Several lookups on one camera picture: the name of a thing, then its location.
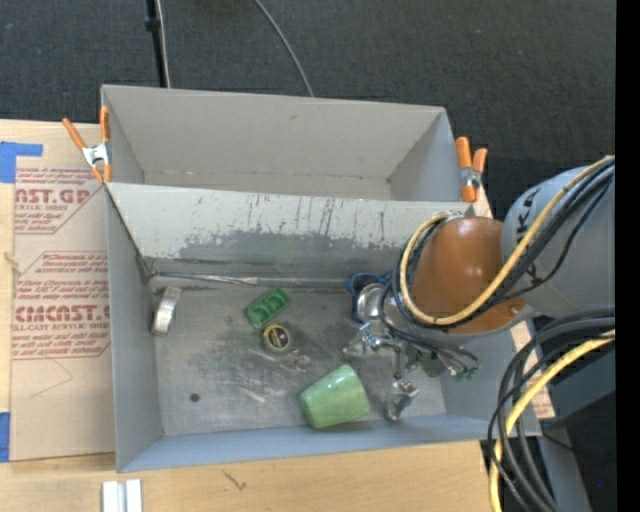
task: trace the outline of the yellow cable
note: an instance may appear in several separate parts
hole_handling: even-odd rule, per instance
[[[407,284],[407,267],[409,265],[409,256],[411,255],[413,248],[422,233],[431,227],[436,222],[442,220],[444,217],[450,216],[452,214],[440,214],[437,215],[426,222],[424,222],[413,234],[411,239],[409,240],[404,253],[402,254],[402,259],[400,261],[400,291],[402,293],[402,298],[404,299],[407,308],[411,311],[411,313],[421,322],[426,324],[433,325],[451,325],[460,320],[465,319],[469,315],[473,314],[480,306],[482,306],[488,299],[493,295],[493,293],[498,289],[498,287],[502,284],[502,282],[506,279],[511,269],[515,266],[522,253],[526,250],[529,245],[531,239],[536,235],[538,230],[541,228],[542,223],[546,220],[546,218],[551,214],[551,210],[558,204],[558,202],[571,190],[574,186],[576,186],[581,180],[587,177],[589,174],[597,171],[602,165],[608,164],[615,159],[615,156],[606,156],[596,163],[590,165],[578,175],[574,176],[569,182],[560,189],[553,198],[547,203],[544,207],[540,215],[536,218],[536,220],[531,225],[531,228],[527,231],[527,234],[520,241],[520,243],[516,246],[514,251],[511,253],[511,256],[500,269],[498,275],[494,278],[491,284],[482,292],[477,299],[475,299],[469,306],[467,306],[462,311],[448,316],[448,317],[435,317],[432,315],[427,315],[423,311],[418,308],[418,306],[413,301],[411,294],[409,293],[409,286]]]
[[[575,360],[580,359],[582,356],[595,350],[607,343],[611,343],[615,339],[616,330],[604,334],[604,336],[613,336],[611,338],[598,338],[584,342],[582,345],[570,350],[564,354],[560,359],[547,368],[542,375],[527,389],[527,391],[520,397],[516,404],[511,409],[511,412],[507,416],[505,421],[505,431],[507,434],[511,432],[516,421],[525,410],[529,402],[547,383],[553,379],[558,373],[564,370],[567,366],[573,363]],[[502,441],[498,439],[495,445],[495,455],[498,461],[502,459]],[[502,505],[500,504],[500,495],[498,493],[499,474],[498,467],[493,461],[491,461],[491,468],[489,470],[489,499],[494,512],[502,512]]]

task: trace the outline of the gray box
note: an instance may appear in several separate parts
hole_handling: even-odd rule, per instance
[[[486,436],[508,331],[465,340],[482,361],[470,382],[412,372],[420,393],[398,422],[383,417],[383,351],[354,363],[366,418],[315,431],[297,402],[358,332],[344,279],[387,272],[434,213],[470,213],[444,109],[121,86],[102,99],[118,471]],[[169,285],[175,322],[154,336]],[[245,316],[275,286],[291,298],[282,356]]]

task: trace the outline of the green cup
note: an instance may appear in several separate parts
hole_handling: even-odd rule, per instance
[[[358,374],[348,364],[333,370],[300,396],[305,418],[313,428],[357,420],[369,414],[369,399]]]

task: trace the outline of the black pole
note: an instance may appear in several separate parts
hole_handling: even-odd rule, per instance
[[[158,19],[158,11],[156,9],[156,0],[147,0],[147,19],[144,20],[147,32],[151,32],[153,38],[153,50],[156,55],[156,67],[158,68],[158,78],[160,79],[160,87],[167,88],[169,80],[166,74],[164,63],[164,52],[162,41],[160,39],[161,23]]]

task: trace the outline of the bin floor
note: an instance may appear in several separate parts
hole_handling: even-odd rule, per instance
[[[273,322],[286,327],[292,350],[272,354],[252,327],[246,307],[269,288],[221,284],[183,290],[168,336],[156,337],[157,377],[165,434],[182,435],[305,424],[298,394],[345,363],[342,347],[358,333],[351,295],[340,288],[286,288],[291,304]],[[384,417],[393,382],[393,353],[381,350],[351,362]],[[403,416],[445,412],[440,380],[417,369],[420,392]]]

